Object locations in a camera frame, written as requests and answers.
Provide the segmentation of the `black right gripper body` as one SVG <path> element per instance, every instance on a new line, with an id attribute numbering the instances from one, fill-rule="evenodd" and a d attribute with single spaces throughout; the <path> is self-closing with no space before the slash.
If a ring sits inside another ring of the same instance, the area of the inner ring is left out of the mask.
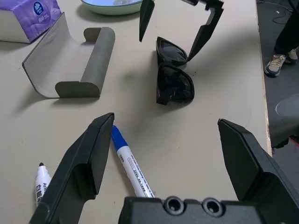
<path id="1" fill-rule="evenodd" d="M 192 6 L 196 6 L 198 3 L 205 4 L 205 10 L 218 10 L 222 9 L 224 2 L 221 0 L 182 0 L 185 3 L 188 3 Z"/>

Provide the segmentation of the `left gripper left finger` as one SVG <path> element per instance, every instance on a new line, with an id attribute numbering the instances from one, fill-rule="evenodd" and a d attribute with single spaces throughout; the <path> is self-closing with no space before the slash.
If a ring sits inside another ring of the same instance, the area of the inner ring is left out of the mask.
<path id="1" fill-rule="evenodd" d="M 99 194 L 110 147 L 114 113 L 92 121 L 65 152 L 31 224 L 77 224 L 84 204 Z"/>

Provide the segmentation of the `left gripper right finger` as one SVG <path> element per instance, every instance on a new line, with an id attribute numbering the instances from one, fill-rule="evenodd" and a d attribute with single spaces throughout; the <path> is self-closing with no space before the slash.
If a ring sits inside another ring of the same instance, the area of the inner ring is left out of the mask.
<path id="1" fill-rule="evenodd" d="M 225 119 L 218 121 L 225 167 L 240 201 L 299 204 L 299 195 L 254 135 Z"/>

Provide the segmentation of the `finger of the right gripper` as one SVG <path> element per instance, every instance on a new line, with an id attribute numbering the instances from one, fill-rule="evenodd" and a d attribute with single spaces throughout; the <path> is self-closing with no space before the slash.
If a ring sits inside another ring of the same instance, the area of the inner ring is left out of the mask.
<path id="1" fill-rule="evenodd" d="M 223 12 L 222 7 L 212 7 L 209 9 L 211 11 L 211 14 L 208 18 L 207 23 L 199 28 L 187 61 L 191 61 L 209 41 Z"/>
<path id="2" fill-rule="evenodd" d="M 139 41 L 142 42 L 155 4 L 153 0 L 143 0 L 140 8 Z"/>

